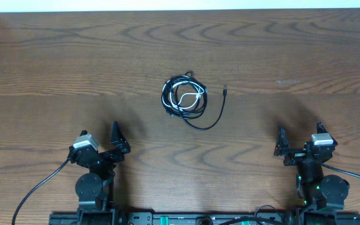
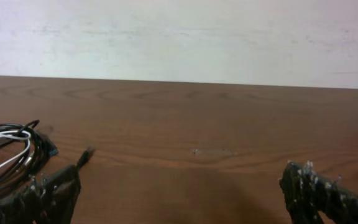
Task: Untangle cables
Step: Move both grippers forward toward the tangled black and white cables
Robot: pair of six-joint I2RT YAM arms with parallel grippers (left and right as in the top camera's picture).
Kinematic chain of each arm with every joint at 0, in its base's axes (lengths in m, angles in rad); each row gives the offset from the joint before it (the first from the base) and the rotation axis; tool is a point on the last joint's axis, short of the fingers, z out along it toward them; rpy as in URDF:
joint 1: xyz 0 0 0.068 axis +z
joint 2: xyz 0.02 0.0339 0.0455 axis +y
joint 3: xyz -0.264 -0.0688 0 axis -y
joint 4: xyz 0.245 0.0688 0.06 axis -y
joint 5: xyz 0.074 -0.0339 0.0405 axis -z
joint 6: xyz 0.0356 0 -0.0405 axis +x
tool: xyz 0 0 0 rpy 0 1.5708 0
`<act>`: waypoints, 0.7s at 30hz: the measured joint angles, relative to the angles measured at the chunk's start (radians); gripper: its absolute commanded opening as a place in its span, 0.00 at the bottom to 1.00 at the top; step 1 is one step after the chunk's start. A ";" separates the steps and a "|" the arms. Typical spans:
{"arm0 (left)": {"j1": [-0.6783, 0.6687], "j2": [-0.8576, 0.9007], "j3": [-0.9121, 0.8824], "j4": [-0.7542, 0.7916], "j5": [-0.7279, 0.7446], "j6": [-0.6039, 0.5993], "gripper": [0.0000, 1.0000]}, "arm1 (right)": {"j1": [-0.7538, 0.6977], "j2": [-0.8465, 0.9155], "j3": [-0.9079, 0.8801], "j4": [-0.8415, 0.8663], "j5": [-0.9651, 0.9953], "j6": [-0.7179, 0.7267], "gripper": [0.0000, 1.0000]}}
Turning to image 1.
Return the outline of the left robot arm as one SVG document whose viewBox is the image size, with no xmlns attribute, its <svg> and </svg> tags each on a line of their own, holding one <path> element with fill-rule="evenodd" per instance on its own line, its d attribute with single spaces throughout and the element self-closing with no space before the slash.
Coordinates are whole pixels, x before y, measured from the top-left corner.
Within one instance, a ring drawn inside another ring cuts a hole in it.
<svg viewBox="0 0 360 225">
<path fill-rule="evenodd" d="M 69 146 L 70 162 L 89 170 L 75 185 L 80 211 L 108 210 L 114 168 L 117 163 L 124 161 L 125 154 L 131 152 L 117 121 L 112 124 L 110 143 L 114 146 L 112 150 L 99 152 L 99 143 L 92 134 L 83 130 L 73 145 Z"/>
</svg>

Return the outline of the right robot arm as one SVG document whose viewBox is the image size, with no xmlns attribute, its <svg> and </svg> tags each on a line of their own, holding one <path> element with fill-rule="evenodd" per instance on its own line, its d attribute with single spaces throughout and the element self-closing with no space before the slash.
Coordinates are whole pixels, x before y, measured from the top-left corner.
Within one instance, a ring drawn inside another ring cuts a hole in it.
<svg viewBox="0 0 360 225">
<path fill-rule="evenodd" d="M 337 175 L 324 175 L 324 163 L 333 157 L 338 142 L 321 122 L 316 124 L 316 129 L 303 147 L 292 148 L 285 129 L 278 127 L 274 155 L 282 156 L 285 166 L 297 167 L 297 194 L 306 206 L 314 211 L 338 212 L 344 209 L 349 183 Z"/>
</svg>

